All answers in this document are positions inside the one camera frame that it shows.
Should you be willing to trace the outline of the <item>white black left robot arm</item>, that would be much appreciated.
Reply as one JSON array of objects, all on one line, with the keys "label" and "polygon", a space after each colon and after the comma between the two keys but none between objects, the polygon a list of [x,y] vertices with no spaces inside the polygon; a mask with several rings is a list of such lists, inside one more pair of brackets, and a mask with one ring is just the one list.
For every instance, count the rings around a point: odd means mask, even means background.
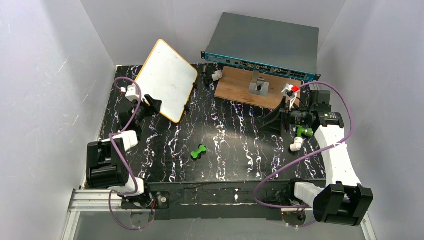
[{"label": "white black left robot arm", "polygon": [[150,186],[141,178],[131,177],[129,164],[124,163],[124,159],[127,151],[141,139],[143,119],[159,114],[161,106],[161,100],[148,94],[142,101],[132,100],[128,110],[119,112],[112,138],[88,143],[86,182],[89,188],[118,191],[122,203],[129,209],[155,207],[156,199]]}]

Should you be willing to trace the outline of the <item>white pvc elbow near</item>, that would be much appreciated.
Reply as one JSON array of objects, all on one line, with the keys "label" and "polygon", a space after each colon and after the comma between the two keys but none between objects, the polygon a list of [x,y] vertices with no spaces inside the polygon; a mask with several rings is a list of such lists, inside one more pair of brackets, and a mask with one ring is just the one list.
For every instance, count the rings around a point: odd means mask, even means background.
[{"label": "white pvc elbow near", "polygon": [[298,152],[303,147],[304,139],[302,137],[295,137],[293,143],[289,146],[291,152]]}]

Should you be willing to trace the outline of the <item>white pvc elbow far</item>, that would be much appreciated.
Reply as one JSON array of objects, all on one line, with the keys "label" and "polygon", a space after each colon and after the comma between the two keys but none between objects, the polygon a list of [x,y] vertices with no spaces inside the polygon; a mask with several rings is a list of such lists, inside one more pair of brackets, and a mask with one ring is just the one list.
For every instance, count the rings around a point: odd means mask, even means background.
[{"label": "white pvc elbow far", "polygon": [[215,71],[215,72],[211,75],[211,78],[212,78],[212,81],[213,81],[213,82],[217,82],[217,81],[219,81],[222,77],[223,77],[223,72],[222,72],[222,70],[221,70],[221,69],[220,69],[220,70]]}]

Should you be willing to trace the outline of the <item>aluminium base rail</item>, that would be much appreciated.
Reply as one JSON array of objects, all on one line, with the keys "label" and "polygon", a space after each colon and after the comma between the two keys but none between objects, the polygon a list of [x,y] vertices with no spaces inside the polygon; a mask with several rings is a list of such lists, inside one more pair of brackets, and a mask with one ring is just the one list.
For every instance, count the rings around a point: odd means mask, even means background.
[{"label": "aluminium base rail", "polygon": [[[82,212],[109,212],[109,190],[75,190],[72,193],[69,207],[67,209],[67,217],[65,228],[61,240],[73,240],[76,234],[80,214]],[[121,209],[122,200],[116,194],[112,194],[111,207],[118,212],[147,212],[148,209]],[[360,224],[362,232],[366,240],[377,240],[374,229],[367,212]]]}]

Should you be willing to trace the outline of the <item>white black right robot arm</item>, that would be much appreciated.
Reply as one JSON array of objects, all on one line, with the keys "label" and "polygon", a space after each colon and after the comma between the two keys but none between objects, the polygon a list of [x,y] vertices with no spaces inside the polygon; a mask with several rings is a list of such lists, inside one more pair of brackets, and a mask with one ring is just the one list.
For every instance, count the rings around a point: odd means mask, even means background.
[{"label": "white black right robot arm", "polygon": [[353,169],[347,145],[342,142],[345,124],[341,114],[332,111],[330,99],[330,91],[313,90],[307,105],[294,107],[295,97],[289,101],[284,97],[265,116],[261,128],[267,132],[281,134],[291,126],[296,128],[296,137],[289,146],[292,152],[301,149],[304,137],[314,136],[323,150],[326,185],[318,187],[309,180],[293,178],[282,189],[279,199],[271,197],[264,204],[272,207],[276,203],[277,208],[292,209],[307,205],[317,222],[356,227],[364,219],[374,195],[362,185]]}]

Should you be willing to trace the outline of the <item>green black whiteboard eraser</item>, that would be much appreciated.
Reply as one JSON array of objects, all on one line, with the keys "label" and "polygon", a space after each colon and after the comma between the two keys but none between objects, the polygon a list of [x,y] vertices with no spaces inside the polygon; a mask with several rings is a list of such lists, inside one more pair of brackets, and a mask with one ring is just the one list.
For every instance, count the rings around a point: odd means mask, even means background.
[{"label": "green black whiteboard eraser", "polygon": [[190,153],[190,157],[194,161],[200,160],[202,158],[202,155],[206,154],[207,150],[208,149],[205,145],[200,144],[195,151],[192,151]]}]

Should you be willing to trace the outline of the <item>brown wooden board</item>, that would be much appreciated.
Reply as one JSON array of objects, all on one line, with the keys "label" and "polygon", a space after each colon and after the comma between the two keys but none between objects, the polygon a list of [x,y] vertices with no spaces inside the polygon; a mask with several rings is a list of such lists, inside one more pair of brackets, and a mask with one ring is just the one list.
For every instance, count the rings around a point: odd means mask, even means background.
[{"label": "brown wooden board", "polygon": [[259,73],[258,76],[269,83],[267,96],[260,96],[249,93],[253,76],[252,71],[225,66],[222,74],[223,76],[218,81],[215,90],[214,96],[216,98],[271,110],[276,109],[280,105],[284,96],[282,90],[286,84],[294,86],[302,85],[302,82],[299,80]]}]

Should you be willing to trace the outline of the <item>silver metal bracket stand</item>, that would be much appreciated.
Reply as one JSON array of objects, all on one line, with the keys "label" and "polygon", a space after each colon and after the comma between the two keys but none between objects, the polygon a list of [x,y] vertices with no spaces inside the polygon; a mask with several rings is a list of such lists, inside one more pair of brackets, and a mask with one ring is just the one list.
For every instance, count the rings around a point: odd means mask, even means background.
[{"label": "silver metal bracket stand", "polygon": [[264,78],[259,77],[259,71],[254,70],[249,85],[248,93],[252,95],[258,95],[267,97],[269,91],[269,83]]}]

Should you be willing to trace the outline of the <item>yellow framed whiteboard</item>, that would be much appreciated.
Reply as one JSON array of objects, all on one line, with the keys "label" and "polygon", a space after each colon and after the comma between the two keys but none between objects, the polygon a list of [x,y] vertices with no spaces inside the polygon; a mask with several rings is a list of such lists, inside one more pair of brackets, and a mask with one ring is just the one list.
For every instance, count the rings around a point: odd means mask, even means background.
[{"label": "yellow framed whiteboard", "polygon": [[162,101],[161,115],[173,123],[179,123],[197,77],[197,70],[167,42],[159,39],[135,82],[143,96],[149,95]]}]

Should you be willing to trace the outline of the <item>teal grey network switch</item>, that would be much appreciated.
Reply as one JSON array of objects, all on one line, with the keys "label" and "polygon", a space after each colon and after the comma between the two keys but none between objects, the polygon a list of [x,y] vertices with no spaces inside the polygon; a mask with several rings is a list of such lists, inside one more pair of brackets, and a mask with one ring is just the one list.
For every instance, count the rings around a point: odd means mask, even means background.
[{"label": "teal grey network switch", "polygon": [[248,71],[318,81],[319,28],[224,12],[201,58]]}]

